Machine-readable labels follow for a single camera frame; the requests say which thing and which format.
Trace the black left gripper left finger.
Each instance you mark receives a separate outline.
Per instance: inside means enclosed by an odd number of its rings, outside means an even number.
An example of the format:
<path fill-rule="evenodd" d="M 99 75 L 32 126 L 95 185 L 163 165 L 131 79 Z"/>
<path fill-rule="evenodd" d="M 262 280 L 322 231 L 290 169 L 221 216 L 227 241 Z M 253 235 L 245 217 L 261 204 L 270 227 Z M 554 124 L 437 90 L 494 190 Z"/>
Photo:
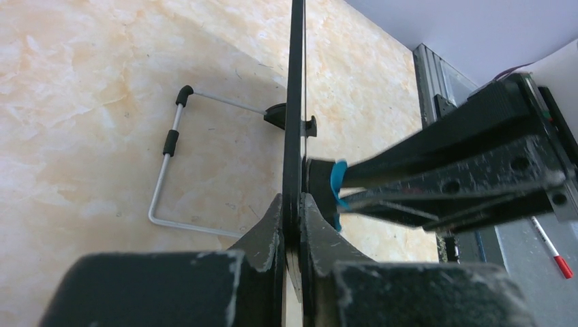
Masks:
<path fill-rule="evenodd" d="M 61 280 L 41 326 L 283 326 L 282 198 L 224 251 L 95 253 Z"/>

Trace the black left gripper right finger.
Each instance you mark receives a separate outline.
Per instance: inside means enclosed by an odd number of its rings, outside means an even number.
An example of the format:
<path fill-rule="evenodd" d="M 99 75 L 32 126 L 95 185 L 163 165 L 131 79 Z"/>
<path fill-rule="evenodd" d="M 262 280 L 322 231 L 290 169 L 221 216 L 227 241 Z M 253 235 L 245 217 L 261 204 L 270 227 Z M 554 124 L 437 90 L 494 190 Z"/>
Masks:
<path fill-rule="evenodd" d="M 305 326 L 533 326 L 519 286 L 493 264 L 376 262 L 302 196 Z"/>

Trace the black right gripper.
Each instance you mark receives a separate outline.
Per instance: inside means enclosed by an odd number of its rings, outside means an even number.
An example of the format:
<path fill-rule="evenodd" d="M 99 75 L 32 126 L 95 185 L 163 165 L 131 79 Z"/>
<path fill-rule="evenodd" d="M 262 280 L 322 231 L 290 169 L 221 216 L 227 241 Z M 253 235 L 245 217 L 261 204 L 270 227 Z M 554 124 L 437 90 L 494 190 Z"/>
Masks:
<path fill-rule="evenodd" d="M 537 214 L 577 219 L 577 145 L 547 87 L 514 73 L 476 90 L 434 124 L 451 163 L 344 177 L 340 212 L 460 233 Z"/>

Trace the small black-framed whiteboard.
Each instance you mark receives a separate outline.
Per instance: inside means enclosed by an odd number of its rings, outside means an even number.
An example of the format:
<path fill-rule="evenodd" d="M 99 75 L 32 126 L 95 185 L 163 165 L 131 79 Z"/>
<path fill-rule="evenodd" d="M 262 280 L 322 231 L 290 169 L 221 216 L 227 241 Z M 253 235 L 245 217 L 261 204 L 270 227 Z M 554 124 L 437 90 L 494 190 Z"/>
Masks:
<path fill-rule="evenodd" d="M 286 94 L 286 126 L 282 172 L 282 229 L 288 276 L 300 304 L 305 302 L 300 268 L 303 158 L 306 105 L 306 2 L 291 2 L 290 43 Z"/>

